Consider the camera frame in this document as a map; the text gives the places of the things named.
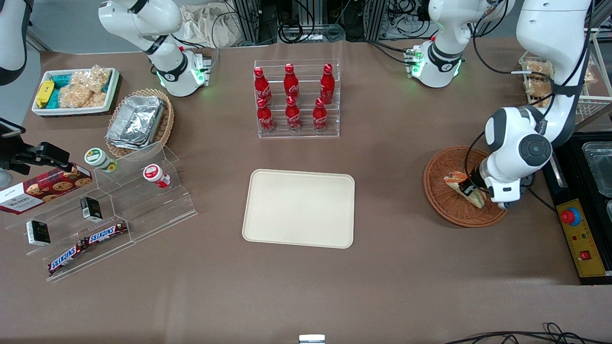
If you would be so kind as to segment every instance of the red button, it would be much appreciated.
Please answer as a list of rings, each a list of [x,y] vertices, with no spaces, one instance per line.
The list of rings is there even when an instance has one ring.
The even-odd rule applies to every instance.
[[[567,223],[569,225],[575,220],[576,220],[576,215],[574,215],[574,213],[571,210],[566,209],[561,212],[561,221],[563,221],[563,223]]]
[[[591,254],[589,253],[589,251],[580,251],[580,259],[589,260],[591,259]]]

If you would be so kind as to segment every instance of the clear acrylic rack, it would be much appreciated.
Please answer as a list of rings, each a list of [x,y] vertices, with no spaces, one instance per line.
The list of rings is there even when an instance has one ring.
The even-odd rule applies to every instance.
[[[142,240],[197,214],[188,191],[181,185],[175,165],[179,159],[161,143],[152,144],[117,159],[114,173],[94,170],[96,183],[87,185],[60,198],[31,209],[21,215],[4,213],[7,230],[23,237],[24,253],[39,259],[41,276],[47,281],[68,277],[104,258],[125,250]],[[161,189],[146,181],[142,174],[149,164],[158,164],[171,178],[171,184]],[[83,218],[80,200],[90,197],[100,203],[103,220],[94,223]],[[26,223],[36,220],[46,223],[51,238],[49,245],[30,245]],[[47,265],[61,256],[80,239],[125,221],[127,232],[117,234],[88,247],[49,276]]]
[[[285,64],[292,63],[295,74],[300,85],[300,119],[302,129],[299,132],[291,132],[287,126],[285,116],[286,95],[283,79],[285,78]],[[335,79],[334,98],[332,103],[325,105],[327,110],[327,130],[316,133],[313,128],[312,111],[315,108],[315,100],[321,92],[321,77],[323,65],[331,64],[334,69],[332,75]],[[270,83],[272,102],[269,106],[272,112],[272,120],[276,125],[274,133],[266,134],[259,127],[257,121],[257,93],[255,95],[255,121],[259,138],[330,138],[340,136],[340,60],[339,59],[301,59],[301,60],[265,60],[255,61],[255,67],[261,67],[264,75]]]

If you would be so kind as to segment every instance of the table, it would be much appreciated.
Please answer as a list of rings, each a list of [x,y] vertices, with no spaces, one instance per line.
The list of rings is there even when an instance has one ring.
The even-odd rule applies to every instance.
[[[512,69],[522,53],[515,39],[479,42],[500,69]],[[253,60],[330,56],[342,63],[341,137],[261,141]],[[299,334],[323,333],[329,343],[424,344],[538,331],[545,321],[612,340],[612,289],[577,285],[557,217],[532,196],[482,229],[459,228],[427,202],[429,158],[469,144],[498,107],[524,103],[521,78],[488,71],[471,48],[466,59],[451,85],[428,89],[366,43],[222,50],[208,88],[171,97],[168,146],[182,160],[179,175],[199,214],[58,283],[31,273],[40,262],[26,259],[15,245],[22,237],[5,231],[2,341],[296,343]],[[115,67],[124,77],[121,98],[160,87],[143,53],[41,53],[41,62],[43,72]],[[104,147],[107,125],[108,116],[29,113],[24,139],[48,140],[81,163],[87,149]],[[336,250],[243,240],[249,176],[258,168],[352,175],[354,244]],[[538,177],[535,190],[549,200]]]

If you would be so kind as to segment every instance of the wicker basket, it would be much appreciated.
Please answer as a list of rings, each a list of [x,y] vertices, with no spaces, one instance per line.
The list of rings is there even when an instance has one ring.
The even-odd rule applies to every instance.
[[[143,95],[143,96],[153,95],[155,97],[158,97],[159,99],[162,99],[165,102],[165,107],[163,109],[163,114],[162,114],[163,117],[162,117],[162,120],[159,122],[159,126],[157,127],[157,132],[155,133],[155,137],[153,139],[153,142],[161,141],[162,144],[158,145],[159,147],[158,149],[152,149],[151,151],[147,152],[147,155],[155,155],[159,153],[159,150],[163,149],[163,146],[166,145],[166,143],[168,142],[168,139],[170,138],[170,132],[172,131],[172,125],[174,124],[174,110],[172,109],[172,104],[170,103],[170,99],[168,99],[168,96],[162,93],[161,91],[158,91],[156,89],[148,89],[148,88],[142,89],[140,91],[136,91],[130,95]],[[121,100],[121,103],[119,103],[119,105],[117,105],[117,107],[115,108],[115,111],[113,112],[110,123],[108,124],[109,129],[111,125],[113,125],[115,117],[117,116],[117,112],[119,111],[121,105],[123,105],[126,99],[127,97]],[[112,144],[110,144],[108,140],[106,141],[106,146],[108,147],[108,150],[111,153],[113,153],[113,155],[116,156],[117,158],[124,157],[127,154],[135,152],[135,150],[133,149],[115,147]]]
[[[463,227],[487,227],[500,221],[507,211],[491,202],[487,195],[485,206],[478,209],[444,182],[444,176],[453,171],[463,172],[463,162],[468,152],[466,146],[449,147],[427,163],[423,174],[425,194],[436,211],[448,221]],[[468,171],[477,166],[487,153],[472,149],[469,153]]]

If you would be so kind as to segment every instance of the beige tray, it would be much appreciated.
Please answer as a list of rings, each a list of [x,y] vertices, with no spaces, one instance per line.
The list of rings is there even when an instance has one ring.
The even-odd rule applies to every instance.
[[[346,249],[353,244],[355,180],[348,174],[255,170],[247,241]]]

